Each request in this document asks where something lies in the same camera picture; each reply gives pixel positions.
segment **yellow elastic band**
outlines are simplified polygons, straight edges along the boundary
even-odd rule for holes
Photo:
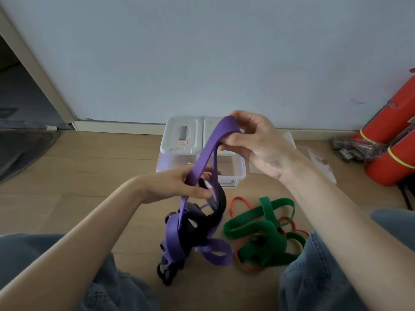
[[[400,163],[401,165],[404,165],[405,167],[411,168],[411,169],[415,169],[414,166],[408,165],[406,162],[401,161],[398,157],[396,157],[392,151],[391,151],[391,147],[388,147],[388,153],[389,155],[391,155],[391,157],[396,160],[398,163]]]
[[[364,135],[363,134],[363,131],[362,130],[360,130],[360,135],[366,140],[366,141],[369,141],[369,142],[371,142],[372,144],[377,144],[376,142],[374,142],[374,141],[372,141],[372,140],[369,140],[367,137],[366,137],[366,135]]]

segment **gray mat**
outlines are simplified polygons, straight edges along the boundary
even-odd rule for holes
[[[59,137],[59,131],[0,130],[0,183],[41,157]]]

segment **jeans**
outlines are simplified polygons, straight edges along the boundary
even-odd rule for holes
[[[371,217],[415,250],[415,238],[412,237],[415,235],[415,212],[380,210],[373,212]],[[62,236],[22,233],[0,236],[0,289]],[[282,311],[366,310],[315,232],[311,233],[304,252],[283,273],[278,295]],[[147,311],[158,310],[158,303],[144,282],[116,269],[110,254],[80,300],[77,310]]]

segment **door frame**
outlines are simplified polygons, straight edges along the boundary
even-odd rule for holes
[[[37,62],[33,53],[30,51],[29,47],[26,45],[16,28],[14,28],[12,22],[8,19],[6,13],[1,7],[0,35],[18,57],[28,73],[32,76],[36,84],[45,94],[46,98],[49,99],[49,102],[58,111],[62,119],[66,123],[75,122],[77,120],[75,114],[72,112],[61,94],[56,89],[55,85],[40,66],[39,62]]]

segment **green resistance band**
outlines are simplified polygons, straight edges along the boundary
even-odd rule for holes
[[[288,265],[298,258],[299,254],[286,253],[287,239],[297,240],[304,248],[305,239],[295,232],[284,235],[281,226],[290,222],[280,224],[275,217],[274,210],[282,206],[291,206],[295,213],[294,201],[289,198],[279,198],[270,201],[269,197],[259,199],[261,204],[241,215],[238,215],[223,225],[223,232],[229,239],[235,240],[249,236],[248,241],[241,246],[238,256],[241,262],[249,260],[257,261],[261,266]]]

